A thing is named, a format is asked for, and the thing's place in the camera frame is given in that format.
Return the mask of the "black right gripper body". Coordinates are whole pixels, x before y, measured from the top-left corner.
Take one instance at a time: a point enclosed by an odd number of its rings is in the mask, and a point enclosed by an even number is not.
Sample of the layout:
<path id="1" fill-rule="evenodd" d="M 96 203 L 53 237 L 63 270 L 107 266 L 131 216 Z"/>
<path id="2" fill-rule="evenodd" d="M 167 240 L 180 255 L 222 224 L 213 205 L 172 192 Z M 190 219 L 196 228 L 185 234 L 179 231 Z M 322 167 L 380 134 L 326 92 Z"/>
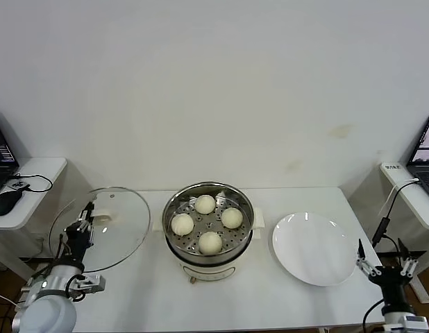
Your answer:
<path id="1" fill-rule="evenodd" d="M 400 266 L 377 266 L 370 273 L 370 281 L 379 286 L 386 305 L 409 305 L 405 286 L 412 280 L 412 274 Z"/>

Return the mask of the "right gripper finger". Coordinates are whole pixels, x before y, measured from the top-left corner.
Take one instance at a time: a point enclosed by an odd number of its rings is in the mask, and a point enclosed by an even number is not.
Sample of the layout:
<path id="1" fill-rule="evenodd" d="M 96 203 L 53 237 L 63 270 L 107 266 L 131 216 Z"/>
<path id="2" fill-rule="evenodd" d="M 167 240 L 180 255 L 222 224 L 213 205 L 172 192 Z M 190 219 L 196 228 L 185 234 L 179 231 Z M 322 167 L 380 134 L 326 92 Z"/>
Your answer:
<path id="1" fill-rule="evenodd" d="M 398 248 L 402 259 L 401 275 L 407 278 L 412 278 L 415 268 L 418 265 L 418 259 L 411 256 L 411 252 L 400 239 L 398 239 Z"/>
<path id="2" fill-rule="evenodd" d="M 374 276 L 374 268 L 367 261 L 362 240 L 358 240 L 356 266 L 366 275 Z"/>

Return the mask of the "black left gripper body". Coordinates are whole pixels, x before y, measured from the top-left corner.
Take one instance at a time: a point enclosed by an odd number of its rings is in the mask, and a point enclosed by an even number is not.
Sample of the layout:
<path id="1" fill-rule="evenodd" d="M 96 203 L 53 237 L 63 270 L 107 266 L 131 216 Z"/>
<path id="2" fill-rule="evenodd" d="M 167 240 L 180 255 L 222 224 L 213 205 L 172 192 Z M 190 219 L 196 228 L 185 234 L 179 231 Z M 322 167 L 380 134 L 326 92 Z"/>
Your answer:
<path id="1" fill-rule="evenodd" d="M 81 222 L 75 222 L 66 227 L 67 241 L 63 255 L 75 259 L 77 262 L 82 262 L 87 249 L 93 245 L 93 232 L 94 228 L 91 232 L 83 232 Z"/>

